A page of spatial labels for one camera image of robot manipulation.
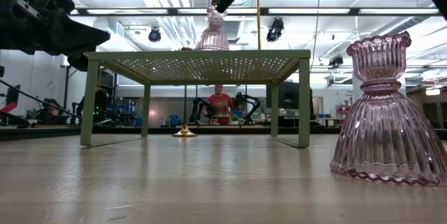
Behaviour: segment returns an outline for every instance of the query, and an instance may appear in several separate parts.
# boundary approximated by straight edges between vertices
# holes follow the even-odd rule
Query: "wooden surface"
[[[447,188],[331,174],[336,139],[312,135],[301,150],[265,135],[150,135],[95,148],[78,136],[0,142],[0,220],[447,223]]]

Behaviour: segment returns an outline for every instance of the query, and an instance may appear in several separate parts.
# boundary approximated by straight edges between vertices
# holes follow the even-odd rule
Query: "pink glass candle holder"
[[[372,181],[447,186],[447,153],[425,115],[397,92],[406,68],[407,32],[349,45],[365,93],[338,137],[333,172]]]
[[[214,6],[210,6],[207,13],[209,26],[202,33],[196,50],[230,50],[228,39],[222,29],[225,14],[217,12]]]

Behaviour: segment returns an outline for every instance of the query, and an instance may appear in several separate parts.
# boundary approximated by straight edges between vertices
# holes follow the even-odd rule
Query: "ceiling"
[[[209,0],[74,0],[84,8],[206,8]],[[431,0],[261,0],[261,7],[339,7],[339,8],[429,8]],[[236,0],[235,6],[255,7],[256,0]],[[442,17],[400,16],[284,16],[283,36],[274,43],[262,42],[263,49],[308,49],[314,55],[312,80],[323,82],[332,74],[325,66],[336,54],[344,57],[345,69],[332,74],[340,79],[351,76],[352,61],[344,51],[349,43],[387,32],[407,30],[413,40],[408,49],[406,72],[407,83],[434,84],[442,82],[443,72],[447,76],[447,23]],[[116,23],[125,28],[124,36],[137,50],[177,50],[181,46],[194,47],[201,33],[207,28],[205,16],[191,17],[146,17],[110,16],[98,17],[106,20],[111,29]],[[273,16],[261,17],[261,36],[267,36]],[[160,27],[161,41],[151,43],[147,36],[152,27]],[[225,29],[232,42],[232,50],[257,49],[256,17],[253,15],[228,16]]]

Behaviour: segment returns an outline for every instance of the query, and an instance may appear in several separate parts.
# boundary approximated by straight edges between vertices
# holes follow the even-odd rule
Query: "small table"
[[[309,50],[89,53],[80,144],[95,145],[91,140],[91,128],[99,66],[145,86],[141,137],[147,137],[152,85],[266,84],[272,86],[271,136],[278,140],[279,84],[299,69],[299,107],[308,108],[310,55]],[[309,146],[310,110],[301,111],[300,116],[300,137],[292,144],[305,148]]]

